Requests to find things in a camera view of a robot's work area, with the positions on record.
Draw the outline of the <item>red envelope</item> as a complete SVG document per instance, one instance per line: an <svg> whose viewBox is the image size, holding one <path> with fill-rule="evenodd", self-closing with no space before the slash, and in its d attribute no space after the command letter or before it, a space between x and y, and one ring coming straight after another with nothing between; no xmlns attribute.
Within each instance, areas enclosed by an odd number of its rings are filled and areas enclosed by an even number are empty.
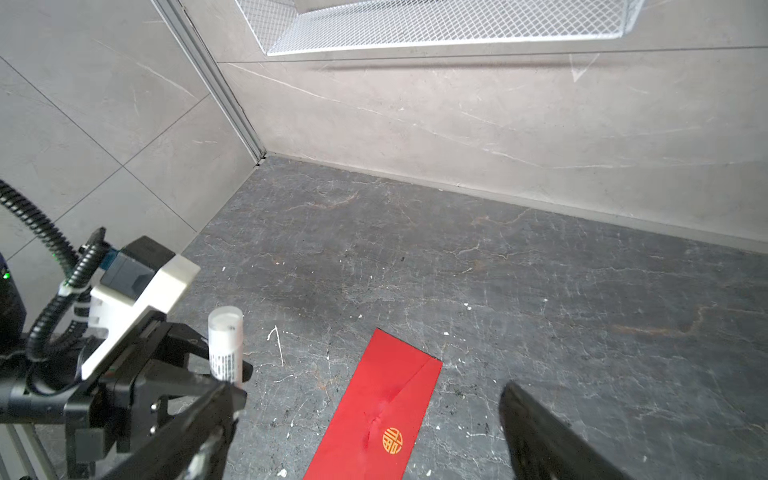
<svg viewBox="0 0 768 480"><path fill-rule="evenodd" d="M304 477L401 479L442 366L377 329Z"/></svg>

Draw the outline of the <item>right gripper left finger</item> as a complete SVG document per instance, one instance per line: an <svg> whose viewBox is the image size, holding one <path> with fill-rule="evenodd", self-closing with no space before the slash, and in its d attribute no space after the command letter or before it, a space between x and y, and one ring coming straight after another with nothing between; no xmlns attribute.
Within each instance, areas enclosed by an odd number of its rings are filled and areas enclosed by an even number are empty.
<svg viewBox="0 0 768 480"><path fill-rule="evenodd" d="M247 393L226 382L198 398L106 479L221 479Z"/></svg>

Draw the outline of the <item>white glue stick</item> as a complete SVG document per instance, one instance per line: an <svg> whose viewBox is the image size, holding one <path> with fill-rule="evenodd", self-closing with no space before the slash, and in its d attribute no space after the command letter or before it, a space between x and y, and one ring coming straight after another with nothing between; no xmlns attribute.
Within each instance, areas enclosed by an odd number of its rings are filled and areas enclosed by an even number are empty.
<svg viewBox="0 0 768 480"><path fill-rule="evenodd" d="M220 381L243 384L243 312L223 306L208 316L208 357L210 373Z"/></svg>

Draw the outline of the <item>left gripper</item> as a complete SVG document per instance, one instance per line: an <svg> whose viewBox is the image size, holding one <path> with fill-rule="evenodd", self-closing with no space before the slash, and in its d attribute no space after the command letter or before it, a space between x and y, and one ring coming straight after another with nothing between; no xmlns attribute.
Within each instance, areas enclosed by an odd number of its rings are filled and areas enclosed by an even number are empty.
<svg viewBox="0 0 768 480"><path fill-rule="evenodd" d="M87 377L85 357L101 343L81 338L42 363L19 345L1 352L2 423L63 426L67 474L75 479L95 476L111 448L133 453L148 443L173 419L171 400L202 397L219 383L206 338L161 312L145 314ZM152 367L170 378L150 379Z"/></svg>

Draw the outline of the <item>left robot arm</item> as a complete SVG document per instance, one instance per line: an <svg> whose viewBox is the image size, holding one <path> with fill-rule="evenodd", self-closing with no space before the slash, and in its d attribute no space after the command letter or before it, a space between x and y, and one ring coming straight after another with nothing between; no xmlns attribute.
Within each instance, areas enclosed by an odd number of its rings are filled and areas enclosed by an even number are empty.
<svg viewBox="0 0 768 480"><path fill-rule="evenodd" d="M92 292L106 339L96 348L77 340L37 363L23 351L23 301L4 277L2 422L62 426L73 479L93 477L111 451L124 455L113 479L221 478L247 395L191 372L190 356L207 357L204 339L167 318L197 272L177 255L119 255Z"/></svg>

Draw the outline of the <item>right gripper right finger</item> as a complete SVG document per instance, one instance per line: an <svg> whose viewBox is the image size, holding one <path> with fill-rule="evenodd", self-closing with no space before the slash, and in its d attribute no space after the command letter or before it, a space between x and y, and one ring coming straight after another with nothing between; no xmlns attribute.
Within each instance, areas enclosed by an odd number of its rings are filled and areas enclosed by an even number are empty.
<svg viewBox="0 0 768 480"><path fill-rule="evenodd" d="M514 382L504 386L499 420L517 479L627 479Z"/></svg>

